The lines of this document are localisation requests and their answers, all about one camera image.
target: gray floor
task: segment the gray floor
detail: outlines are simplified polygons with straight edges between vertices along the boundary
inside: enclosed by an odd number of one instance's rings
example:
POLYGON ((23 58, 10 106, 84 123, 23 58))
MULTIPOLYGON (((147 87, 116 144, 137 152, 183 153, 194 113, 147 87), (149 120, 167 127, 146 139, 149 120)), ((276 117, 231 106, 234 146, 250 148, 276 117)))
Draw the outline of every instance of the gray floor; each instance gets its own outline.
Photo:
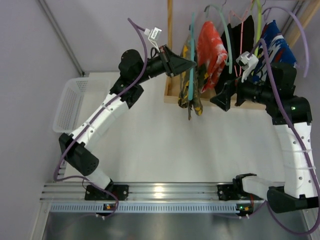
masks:
MULTIPOLYGON (((187 213, 122 213, 105 221, 94 215, 81 216, 83 214, 51 213, 43 240, 308 239, 308 237, 297 237, 282 230, 273 221, 266 207, 249 220, 228 219, 212 214, 187 213), (75 222, 72 225, 65 228, 73 221, 75 222)), ((305 223, 300 212, 284 213, 278 218, 292 230, 305 231, 305 223)))

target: pink hanger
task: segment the pink hanger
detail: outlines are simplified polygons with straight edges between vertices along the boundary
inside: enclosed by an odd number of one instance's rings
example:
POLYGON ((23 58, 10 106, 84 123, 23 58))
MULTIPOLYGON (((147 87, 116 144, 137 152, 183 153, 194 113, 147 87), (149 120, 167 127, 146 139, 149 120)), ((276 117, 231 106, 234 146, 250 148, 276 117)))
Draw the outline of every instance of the pink hanger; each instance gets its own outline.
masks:
MULTIPOLYGON (((234 17, 237 17, 240 21, 241 21, 241 37, 240 37, 240 55, 242 54, 242 43, 243 43, 243 35, 244 35, 244 21, 245 19, 247 18, 247 15, 248 15, 248 12, 250 10, 250 7, 252 5, 254 0, 251 0, 251 4, 250 6, 245 10, 244 14, 242 17, 238 16, 233 10, 231 10, 229 12, 229 16, 228 16, 228 19, 229 19, 229 23, 231 23, 231 20, 230 20, 230 14, 232 14, 234 17)), ((238 77, 241 75, 242 73, 242 68, 240 67, 240 73, 238 75, 238 71, 237 71, 237 67, 236 65, 234 65, 234 70, 235 70, 235 75, 238 77)))

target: white plastic basket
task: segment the white plastic basket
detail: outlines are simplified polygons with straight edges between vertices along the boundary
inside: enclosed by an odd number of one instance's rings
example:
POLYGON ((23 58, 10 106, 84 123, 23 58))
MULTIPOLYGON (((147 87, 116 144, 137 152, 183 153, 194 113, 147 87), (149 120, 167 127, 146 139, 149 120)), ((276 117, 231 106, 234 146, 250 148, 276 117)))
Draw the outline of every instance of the white plastic basket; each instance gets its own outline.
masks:
POLYGON ((53 131, 56 133, 71 133, 77 129, 99 107, 110 91, 110 81, 105 78, 79 77, 66 82, 53 121, 53 131), (91 114, 81 115, 82 122, 78 124, 81 107, 85 101, 91 114))

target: wooden frame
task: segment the wooden frame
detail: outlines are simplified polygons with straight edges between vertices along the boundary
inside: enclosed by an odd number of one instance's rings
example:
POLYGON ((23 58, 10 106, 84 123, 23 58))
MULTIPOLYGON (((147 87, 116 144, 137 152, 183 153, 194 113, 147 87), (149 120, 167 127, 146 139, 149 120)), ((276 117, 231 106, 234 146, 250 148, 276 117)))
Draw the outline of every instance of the wooden frame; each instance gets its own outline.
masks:
MULTIPOLYGON (((310 23, 313 16, 316 14, 318 9, 320 8, 320 0, 311 0, 307 8, 303 11, 301 17, 299 18, 303 28, 307 27, 310 23)), ((173 0, 167 0, 167 18, 168 18, 168 46, 172 48, 172 39, 173 39, 173 0)), ((292 48, 297 40, 300 37, 300 31, 297 26, 295 26, 289 33, 287 39, 287 43, 292 48)), ((178 104, 178 95, 180 92, 180 77, 167 77, 165 82, 165 90, 164 90, 164 102, 168 104, 178 104)), ((210 98, 216 95, 215 91, 207 91, 201 95, 201 103, 204 106, 216 106, 211 103, 210 98)), ((237 97, 234 95, 231 98, 231 107, 235 107, 237 97)), ((256 110, 264 110, 266 107, 262 104, 253 103, 246 101, 244 102, 240 108, 243 109, 256 109, 256 110)))

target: clothing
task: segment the clothing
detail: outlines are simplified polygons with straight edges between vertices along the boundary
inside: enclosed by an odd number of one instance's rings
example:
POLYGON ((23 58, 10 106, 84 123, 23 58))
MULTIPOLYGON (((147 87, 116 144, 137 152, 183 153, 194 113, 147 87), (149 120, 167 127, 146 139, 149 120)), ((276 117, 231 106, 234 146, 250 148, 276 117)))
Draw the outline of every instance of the clothing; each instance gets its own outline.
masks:
MULTIPOLYGON (((297 60, 277 27, 275 20, 264 26, 261 38, 265 40, 270 63, 288 63, 294 68, 297 66, 297 60)), ((258 59, 259 62, 253 71, 252 81, 254 83, 265 82, 268 75, 261 44, 259 45, 258 59)))
POLYGON ((217 84, 228 57, 227 51, 213 22, 206 21, 201 29, 197 47, 197 65, 205 65, 207 79, 199 81, 200 92, 213 89, 217 84))
MULTIPOLYGON (((240 43, 241 43, 241 25, 242 23, 238 24, 234 28, 231 28, 231 24, 228 24, 228 32, 230 36, 231 42, 231 52, 232 52, 232 65, 236 66, 237 72, 240 72, 240 66, 236 63, 236 59, 240 56, 240 43)), ((226 40, 226 33, 224 32, 221 36, 222 42, 224 47, 227 48, 227 40, 226 40)), ((242 33, 242 53, 250 52, 254 47, 255 43, 255 23, 254 19, 250 15, 244 22, 243 22, 243 33, 242 33)), ((224 67, 219 81, 214 87, 215 92, 218 94, 223 90, 225 82, 228 80, 235 79, 236 71, 235 68, 232 68, 232 74, 229 74, 229 69, 224 67)))
MULTIPOLYGON (((191 35, 188 36, 186 39, 181 56, 187 60, 191 59, 191 35)), ((197 51, 195 50, 194 53, 195 61, 197 61, 197 51)), ((203 112, 203 106, 201 104, 200 100, 200 92, 198 87, 198 67, 196 66, 194 68, 194 74, 193 74, 193 97, 192 100, 188 100, 189 95, 189 83, 190 83, 190 69, 183 72, 180 75, 180 93, 178 96, 178 105, 181 108, 188 108, 188 119, 191 119, 191 110, 194 109, 195 114, 200 116, 203 112)))

